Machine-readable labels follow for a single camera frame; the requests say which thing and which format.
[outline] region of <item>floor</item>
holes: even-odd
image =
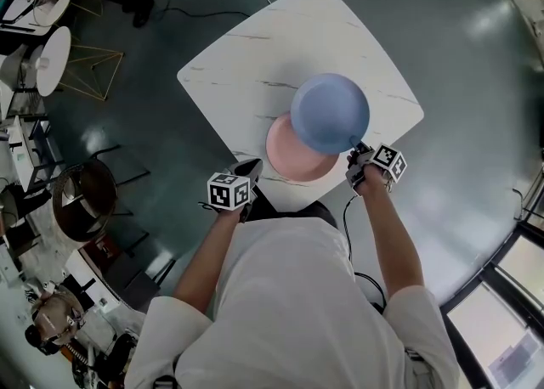
[[[156,0],[156,6],[166,1]],[[388,52],[425,112],[395,144],[408,168],[392,197],[420,252],[428,287],[443,302],[507,236],[519,208],[511,188],[526,190],[538,172],[544,87],[538,50],[511,0],[343,1]],[[264,4],[171,5],[195,14],[252,14]],[[123,189],[122,203],[135,217],[116,219],[111,227],[123,245],[143,230],[150,233],[137,255],[151,272],[170,257],[178,259],[163,284],[165,294],[213,219],[197,205],[206,197],[207,179],[234,160],[176,73],[240,21],[237,15],[199,20],[168,12],[136,30],[130,15],[113,4],[105,4],[101,18],[77,12],[73,32],[82,43],[122,50],[127,57],[107,102],[70,92],[46,99],[67,162],[122,144],[126,149],[110,158],[120,174],[142,166],[151,171]],[[340,223],[349,196],[345,184],[322,199]],[[381,279],[359,200],[348,212],[348,225],[355,267]]]

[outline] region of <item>pink plate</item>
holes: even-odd
[[[320,154],[303,144],[292,129],[289,113],[278,117],[270,127],[266,153],[281,176],[299,182],[324,177],[338,159],[338,155]]]

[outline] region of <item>sleeve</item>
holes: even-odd
[[[179,355],[211,324],[208,317],[185,302],[172,297],[153,299],[125,377],[125,387],[148,389],[159,377],[174,377]]]
[[[389,300],[384,317],[404,344],[406,373],[413,373],[411,379],[406,378],[414,382],[407,386],[457,388],[456,355],[430,291],[423,286],[398,291]]]

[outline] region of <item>blue plate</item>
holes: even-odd
[[[307,80],[291,104],[291,122],[304,144],[322,154],[352,149],[365,135],[368,101],[345,76],[324,73]]]

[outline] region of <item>shoe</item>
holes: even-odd
[[[133,25],[136,28],[141,28],[150,18],[151,10],[155,5],[153,0],[144,0],[138,8],[136,8],[136,13],[134,14]]]

